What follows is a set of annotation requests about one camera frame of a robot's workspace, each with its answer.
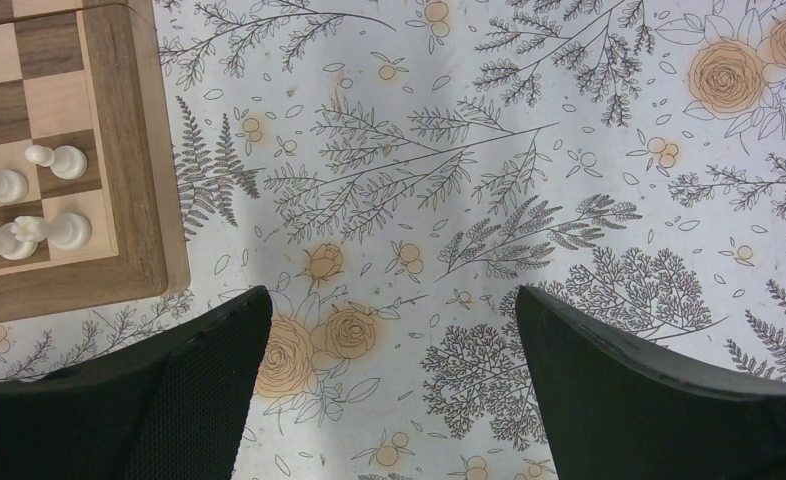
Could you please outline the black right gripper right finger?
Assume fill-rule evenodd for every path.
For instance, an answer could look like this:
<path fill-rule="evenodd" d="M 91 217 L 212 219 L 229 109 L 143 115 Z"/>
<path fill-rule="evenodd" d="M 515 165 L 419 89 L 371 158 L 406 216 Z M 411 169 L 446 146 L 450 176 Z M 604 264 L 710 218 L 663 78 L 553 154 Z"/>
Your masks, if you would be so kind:
<path fill-rule="evenodd" d="M 516 320 L 562 479 L 786 479 L 786 383 L 613 328 L 536 287 Z"/>

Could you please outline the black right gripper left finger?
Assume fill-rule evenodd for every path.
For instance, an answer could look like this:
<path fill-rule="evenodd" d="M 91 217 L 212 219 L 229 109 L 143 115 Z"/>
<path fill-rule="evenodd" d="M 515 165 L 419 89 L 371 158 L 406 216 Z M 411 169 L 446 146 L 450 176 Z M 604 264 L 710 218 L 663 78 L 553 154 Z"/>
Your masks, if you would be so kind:
<path fill-rule="evenodd" d="M 36 381 L 0 382 L 0 479 L 228 479 L 272 325 L 254 287 Z"/>

